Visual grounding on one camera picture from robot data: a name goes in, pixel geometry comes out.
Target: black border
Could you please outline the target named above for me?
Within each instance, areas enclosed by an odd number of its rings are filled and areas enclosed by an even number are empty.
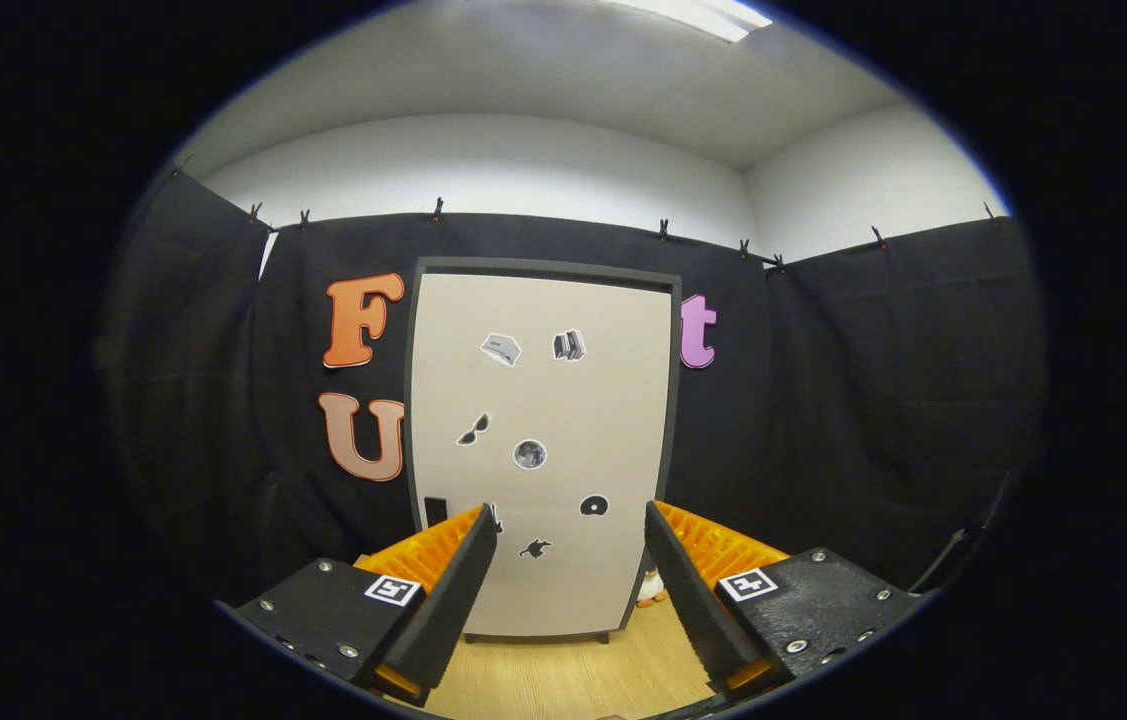
[[[669,320],[669,386],[665,393],[665,430],[660,445],[660,470],[656,477],[656,500],[664,500],[665,483],[669,478],[669,462],[674,447],[674,425],[678,419],[678,352],[674,347],[674,338],[683,335],[683,318],[678,313],[682,306],[683,290],[682,278],[678,275],[665,273],[650,273],[647,270],[632,270],[628,268],[614,268],[610,265],[587,265],[583,263],[560,263],[556,260],[525,260],[517,258],[418,258],[416,261],[416,273],[412,275],[412,306],[408,311],[407,348],[403,352],[403,409],[408,414],[412,409],[412,334],[416,331],[416,313],[421,305],[421,277],[426,273],[443,274],[491,274],[504,275],[504,277],[523,277],[540,279],[564,279],[585,281],[588,283],[613,284],[613,286],[633,287],[641,290],[655,290],[669,292],[671,320]],[[403,421],[403,456],[407,460],[407,491],[408,498],[412,503],[412,524],[417,532],[421,532],[421,506],[417,503],[416,474],[412,473],[412,424]],[[647,548],[644,548],[642,560],[639,562],[640,570],[647,566]],[[601,633],[615,633],[625,629],[630,623],[630,614],[633,611],[635,602],[639,597],[639,588],[642,585],[641,574],[635,576],[635,585],[630,590],[630,602],[625,604],[625,614],[621,617],[621,625],[607,630],[592,630],[583,633],[585,635],[597,635]]]

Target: sunglasses sticker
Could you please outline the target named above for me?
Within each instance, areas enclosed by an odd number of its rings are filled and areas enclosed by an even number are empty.
[[[504,334],[490,334],[490,336],[487,336],[481,350],[483,355],[498,361],[498,363],[507,366],[507,368],[513,368],[514,364],[518,363],[518,356],[523,353],[522,348],[518,347],[518,343],[509,336],[504,336]]]
[[[458,438],[458,445],[461,447],[473,445],[473,443],[479,441],[480,434],[487,433],[487,428],[490,425],[491,418],[489,414],[479,415],[479,419],[474,420],[473,427],[465,430],[465,434]]]
[[[582,357],[585,357],[585,340],[582,338],[582,331],[571,329],[566,334],[558,334],[554,336],[556,361],[576,363],[576,361],[582,359]]]

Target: sticker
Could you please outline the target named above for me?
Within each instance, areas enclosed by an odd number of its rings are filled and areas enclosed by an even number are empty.
[[[733,575],[731,578],[722,578],[719,584],[724,586],[729,596],[733,596],[733,601],[737,602],[749,601],[751,597],[758,597],[760,594],[777,589],[777,583],[772,583],[772,578],[769,578],[758,568],[747,570],[745,574]]]
[[[479,416],[479,419],[474,420],[474,425],[470,430],[468,430],[463,436],[458,437],[458,445],[461,447],[467,447],[473,445],[473,443],[479,439],[480,434],[487,433],[487,427],[491,424],[491,419],[487,414]]]
[[[607,497],[592,495],[582,500],[582,515],[604,515],[607,514]]]
[[[718,313],[706,306],[706,296],[694,295],[683,301],[678,318],[683,320],[683,341],[678,347],[683,365],[700,370],[713,363],[715,348],[706,347],[706,325],[717,322]]]
[[[543,539],[536,537],[535,541],[527,543],[527,546],[523,548],[523,550],[518,552],[518,557],[523,557],[526,555],[527,553],[531,553],[532,559],[535,560],[538,557],[544,555],[545,548],[551,546],[551,544],[553,543],[551,543],[550,541],[543,541]]]
[[[518,343],[509,336],[504,336],[504,334],[490,334],[490,336],[487,336],[487,340],[482,345],[482,352],[483,355],[498,361],[498,363],[507,366],[507,368],[513,368],[514,363],[518,363],[518,356],[523,353],[522,348],[518,347]]]
[[[390,605],[407,607],[407,601],[411,601],[412,595],[420,587],[420,583],[381,575],[380,578],[376,578],[375,583],[372,583],[372,587],[367,588],[367,592],[363,594],[366,594],[373,601],[388,602]]]
[[[582,357],[585,357],[585,340],[582,339],[582,331],[571,329],[566,334],[558,334],[554,336],[556,361],[576,363],[576,361],[582,359]]]
[[[545,463],[545,446],[535,439],[525,439],[514,446],[514,465],[535,470]]]

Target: black backdrop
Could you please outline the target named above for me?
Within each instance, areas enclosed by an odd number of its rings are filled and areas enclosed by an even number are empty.
[[[676,274],[706,296],[715,361],[678,374],[665,500],[787,552],[831,546],[909,585],[1031,459],[1042,304],[1011,217],[889,238],[767,270],[754,255],[640,229],[516,215],[387,215],[279,232],[193,178],[137,213],[103,361],[137,497],[207,592],[242,601],[316,555],[407,537],[407,479],[353,477],[327,448],[323,392],[403,400],[412,288],[387,304],[372,361],[327,368],[338,281],[429,255]]]
[[[769,539],[909,587],[1033,460],[1046,322],[1012,217],[769,270]]]
[[[272,530],[247,329],[269,229],[185,174],[134,210],[95,346],[128,488],[189,577],[239,597]]]

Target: bird sticker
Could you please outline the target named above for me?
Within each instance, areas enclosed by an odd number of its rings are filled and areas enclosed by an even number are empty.
[[[523,548],[523,550],[518,552],[518,557],[523,557],[526,555],[527,553],[531,553],[532,557],[536,559],[536,557],[544,555],[545,548],[551,546],[551,544],[553,543],[551,543],[550,541],[543,541],[543,539],[536,537],[535,541],[527,543],[527,546]]]

